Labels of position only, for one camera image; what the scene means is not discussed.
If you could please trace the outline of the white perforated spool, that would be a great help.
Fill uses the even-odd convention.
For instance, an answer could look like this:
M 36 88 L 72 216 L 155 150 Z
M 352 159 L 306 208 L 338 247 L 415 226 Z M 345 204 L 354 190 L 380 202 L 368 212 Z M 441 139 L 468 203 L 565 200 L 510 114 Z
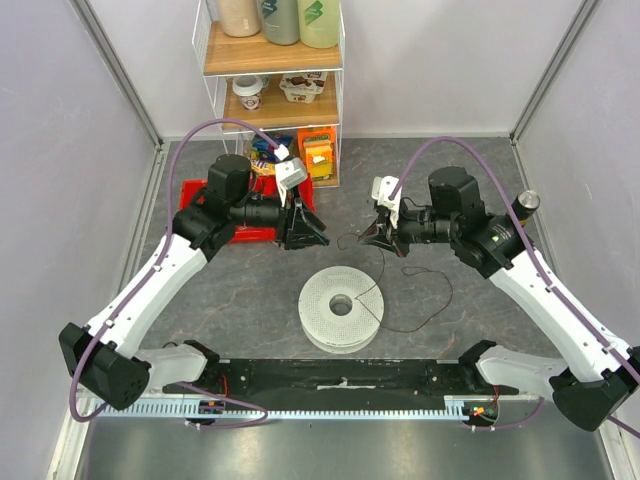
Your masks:
M 348 266 L 318 271 L 301 289 L 301 326 L 319 349 L 352 354 L 376 336 L 384 316 L 384 299 L 376 282 Z

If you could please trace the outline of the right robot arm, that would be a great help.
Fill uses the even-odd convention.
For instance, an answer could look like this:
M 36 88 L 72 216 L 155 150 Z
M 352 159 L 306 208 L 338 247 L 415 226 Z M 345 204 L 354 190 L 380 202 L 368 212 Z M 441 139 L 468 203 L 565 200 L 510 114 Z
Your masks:
M 483 340 L 459 359 L 458 381 L 477 394 L 505 386 L 551 401 L 574 425 L 597 430 L 639 387 L 639 350 L 599 322 L 559 281 L 519 232 L 535 208 L 514 218 L 487 212 L 477 180 L 462 167 L 428 177 L 430 204 L 410 209 L 399 180 L 374 179 L 376 220 L 359 240 L 408 255 L 413 244 L 447 244 L 465 265 L 506 293 L 553 343 L 557 359 L 508 350 Z

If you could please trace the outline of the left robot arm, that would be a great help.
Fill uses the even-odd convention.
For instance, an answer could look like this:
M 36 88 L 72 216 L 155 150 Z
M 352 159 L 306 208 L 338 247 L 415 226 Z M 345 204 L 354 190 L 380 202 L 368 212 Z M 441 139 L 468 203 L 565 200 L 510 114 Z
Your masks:
M 196 341 L 174 352 L 141 349 L 159 314 L 201 271 L 240 227 L 271 229 L 284 250 L 326 246 L 324 224 L 304 202 L 299 187 L 308 174 L 291 158 L 275 166 L 273 195 L 256 188 L 250 161 L 219 156 L 206 183 L 178 210 L 171 228 L 130 283 L 84 326 L 67 324 L 59 334 L 62 355 L 74 387 L 83 386 L 104 405 L 124 410 L 149 389 L 186 382 L 208 393 L 219 382 L 217 355 Z

